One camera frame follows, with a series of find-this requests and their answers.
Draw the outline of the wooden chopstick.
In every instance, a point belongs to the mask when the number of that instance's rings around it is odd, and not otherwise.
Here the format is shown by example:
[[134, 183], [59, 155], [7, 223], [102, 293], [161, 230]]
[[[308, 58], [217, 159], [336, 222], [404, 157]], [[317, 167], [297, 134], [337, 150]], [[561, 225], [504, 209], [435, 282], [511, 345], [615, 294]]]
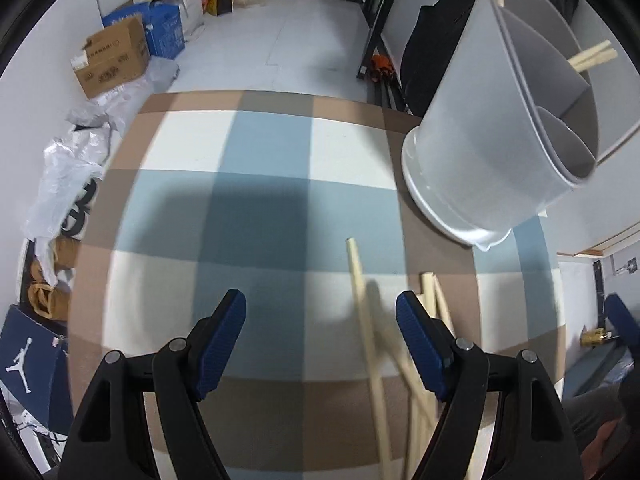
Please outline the wooden chopstick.
[[378, 352], [376, 352], [375, 333], [367, 286], [363, 277], [357, 242], [354, 238], [349, 237], [346, 240], [346, 250], [350, 279], [352, 280], [352, 296], [354, 297], [358, 315], [364, 362], [366, 362], [368, 371], [372, 417], [376, 446], [378, 447], [378, 460], [380, 461], [380, 476], [382, 479], [390, 479], [393, 472], [392, 446], [390, 445], [390, 430], [388, 429], [386, 416], [383, 378], [378, 370]]
[[411, 479], [420, 465], [438, 419], [438, 402], [423, 385], [398, 328], [380, 330], [387, 353], [394, 361], [409, 393], [408, 440], [404, 479]]
[[432, 272], [420, 275], [421, 292], [418, 299], [429, 316], [441, 320], [450, 333], [456, 334], [454, 322], [448, 308], [447, 300], [442, 290], [438, 276]]

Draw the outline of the navy jordan shoe box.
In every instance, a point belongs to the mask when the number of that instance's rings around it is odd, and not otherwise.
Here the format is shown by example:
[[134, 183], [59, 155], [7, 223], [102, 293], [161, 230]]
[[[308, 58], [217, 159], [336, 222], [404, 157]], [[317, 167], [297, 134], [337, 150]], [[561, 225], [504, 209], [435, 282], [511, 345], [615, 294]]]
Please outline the navy jordan shoe box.
[[74, 414], [66, 340], [17, 306], [1, 331], [1, 382], [41, 426], [68, 434]]

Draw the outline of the wooden chopstick on mat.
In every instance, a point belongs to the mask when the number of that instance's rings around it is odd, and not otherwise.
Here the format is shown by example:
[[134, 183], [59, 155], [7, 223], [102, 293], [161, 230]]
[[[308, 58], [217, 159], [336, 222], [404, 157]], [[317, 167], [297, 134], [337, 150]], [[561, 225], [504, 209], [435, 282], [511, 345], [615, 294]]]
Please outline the wooden chopstick on mat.
[[380, 330], [387, 353], [394, 361], [409, 393], [408, 440], [404, 479], [411, 479], [420, 465], [438, 419], [438, 402], [423, 385], [398, 328]]
[[450, 333], [456, 334], [454, 322], [448, 308], [447, 300], [442, 290], [438, 276], [432, 272], [420, 275], [421, 292], [418, 299], [429, 316], [441, 320]]

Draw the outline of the brown shoe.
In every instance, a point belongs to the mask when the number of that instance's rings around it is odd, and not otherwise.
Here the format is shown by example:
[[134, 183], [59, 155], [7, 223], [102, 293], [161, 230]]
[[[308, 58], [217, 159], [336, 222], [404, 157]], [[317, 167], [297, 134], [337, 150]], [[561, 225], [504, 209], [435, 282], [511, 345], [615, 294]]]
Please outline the brown shoe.
[[42, 275], [37, 259], [30, 264], [32, 284], [28, 286], [27, 298], [34, 311], [50, 321], [66, 322], [70, 308], [70, 294], [65, 290], [49, 285]]

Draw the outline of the grey utensil holder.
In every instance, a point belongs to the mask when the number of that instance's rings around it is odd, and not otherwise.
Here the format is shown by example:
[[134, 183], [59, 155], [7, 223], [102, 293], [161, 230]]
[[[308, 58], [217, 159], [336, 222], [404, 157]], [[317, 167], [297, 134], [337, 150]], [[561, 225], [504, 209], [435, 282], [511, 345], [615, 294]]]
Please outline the grey utensil holder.
[[437, 229], [483, 252], [597, 167], [599, 129], [579, 46], [549, 0], [475, 0], [401, 167]]

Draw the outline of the white plastic bag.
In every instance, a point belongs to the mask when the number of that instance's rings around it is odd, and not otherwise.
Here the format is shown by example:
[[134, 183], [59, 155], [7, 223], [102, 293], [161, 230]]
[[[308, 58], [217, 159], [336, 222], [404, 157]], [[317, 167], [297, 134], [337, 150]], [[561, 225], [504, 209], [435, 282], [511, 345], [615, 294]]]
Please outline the white plastic bag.
[[72, 203], [85, 184], [104, 175], [137, 107], [130, 101], [85, 102], [66, 116], [70, 126], [43, 151], [43, 170], [24, 233], [50, 240], [61, 231]]

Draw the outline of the checkered table mat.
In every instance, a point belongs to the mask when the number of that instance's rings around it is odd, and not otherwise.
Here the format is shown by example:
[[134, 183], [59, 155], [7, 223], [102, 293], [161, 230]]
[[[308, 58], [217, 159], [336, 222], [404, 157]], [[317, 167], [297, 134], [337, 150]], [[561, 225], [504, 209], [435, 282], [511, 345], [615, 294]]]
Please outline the checkered table mat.
[[70, 388], [105, 352], [151, 353], [230, 289], [247, 316], [201, 405], [235, 479], [380, 474], [346, 243], [370, 305], [433, 273], [459, 336], [565, 375], [558, 260], [543, 218], [482, 252], [416, 209], [400, 152], [416, 118], [354, 101], [265, 91], [151, 96], [100, 183], [70, 307]]

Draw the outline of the black backpack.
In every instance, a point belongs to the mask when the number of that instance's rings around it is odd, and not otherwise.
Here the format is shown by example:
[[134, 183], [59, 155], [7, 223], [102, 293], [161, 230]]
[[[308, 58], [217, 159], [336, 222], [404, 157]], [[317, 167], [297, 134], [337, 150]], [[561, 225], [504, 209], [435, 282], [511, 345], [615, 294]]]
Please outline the black backpack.
[[423, 117], [454, 55], [475, 0], [438, 0], [421, 6], [400, 64], [408, 110]]

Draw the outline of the black tripod stand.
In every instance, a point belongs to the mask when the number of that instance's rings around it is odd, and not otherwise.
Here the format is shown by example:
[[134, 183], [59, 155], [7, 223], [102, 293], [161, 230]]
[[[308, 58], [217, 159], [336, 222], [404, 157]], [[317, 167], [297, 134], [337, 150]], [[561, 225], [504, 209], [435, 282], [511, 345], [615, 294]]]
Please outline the black tripod stand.
[[[390, 50], [387, 49], [382, 37], [394, 2], [395, 0], [364, 0], [361, 10], [369, 26], [369, 32], [361, 55], [357, 78], [366, 83], [367, 100], [370, 103], [405, 112], [407, 107], [402, 95], [399, 70], [395, 67]], [[394, 71], [394, 76], [378, 75], [377, 80], [371, 79], [375, 55], [386, 57], [390, 68]]]

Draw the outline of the grey mailer bag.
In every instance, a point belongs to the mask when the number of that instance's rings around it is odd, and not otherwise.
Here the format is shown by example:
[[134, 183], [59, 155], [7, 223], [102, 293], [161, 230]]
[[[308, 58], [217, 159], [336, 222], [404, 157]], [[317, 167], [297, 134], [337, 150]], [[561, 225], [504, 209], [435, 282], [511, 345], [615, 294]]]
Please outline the grey mailer bag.
[[152, 56], [144, 76], [150, 82], [154, 93], [165, 93], [178, 77], [179, 70], [175, 60]]

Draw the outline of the brown cardboard box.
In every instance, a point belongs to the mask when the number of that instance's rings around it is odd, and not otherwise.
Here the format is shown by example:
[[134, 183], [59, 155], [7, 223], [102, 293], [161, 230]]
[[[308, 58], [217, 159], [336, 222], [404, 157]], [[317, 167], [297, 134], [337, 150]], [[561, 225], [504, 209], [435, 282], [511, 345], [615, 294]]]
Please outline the brown cardboard box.
[[134, 14], [90, 36], [70, 65], [85, 96], [93, 99], [141, 77], [149, 60], [141, 16]]

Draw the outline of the blue cardboard box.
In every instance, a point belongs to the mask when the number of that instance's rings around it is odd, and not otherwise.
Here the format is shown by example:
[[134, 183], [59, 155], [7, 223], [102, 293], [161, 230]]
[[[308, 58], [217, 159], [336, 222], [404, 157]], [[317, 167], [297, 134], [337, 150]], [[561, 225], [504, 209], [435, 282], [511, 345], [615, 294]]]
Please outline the blue cardboard box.
[[102, 18], [104, 27], [140, 15], [150, 55], [174, 60], [184, 49], [179, 7], [170, 3], [140, 2], [122, 6]]

